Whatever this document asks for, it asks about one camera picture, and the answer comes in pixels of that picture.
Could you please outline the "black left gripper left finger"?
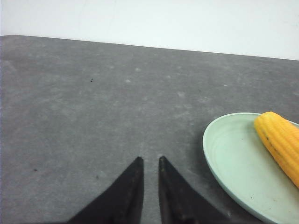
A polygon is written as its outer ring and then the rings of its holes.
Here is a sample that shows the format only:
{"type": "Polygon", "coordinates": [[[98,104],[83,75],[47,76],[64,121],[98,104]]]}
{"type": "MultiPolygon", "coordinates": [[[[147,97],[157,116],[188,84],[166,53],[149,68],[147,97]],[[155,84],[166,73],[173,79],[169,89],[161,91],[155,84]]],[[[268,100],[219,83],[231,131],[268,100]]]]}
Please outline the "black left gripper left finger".
{"type": "Polygon", "coordinates": [[[144,163],[134,161],[102,194],[74,215],[69,224],[139,224],[144,198],[144,163]]]}

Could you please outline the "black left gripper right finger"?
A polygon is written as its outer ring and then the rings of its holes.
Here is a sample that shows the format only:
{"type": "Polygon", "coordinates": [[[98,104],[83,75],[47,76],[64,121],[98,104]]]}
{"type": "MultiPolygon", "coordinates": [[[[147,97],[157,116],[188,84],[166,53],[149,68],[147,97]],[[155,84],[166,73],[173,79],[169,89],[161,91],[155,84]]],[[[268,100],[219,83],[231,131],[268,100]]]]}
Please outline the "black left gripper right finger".
{"type": "Polygon", "coordinates": [[[229,218],[195,191],[169,160],[159,158],[158,194],[163,224],[227,224],[229,218]]]}

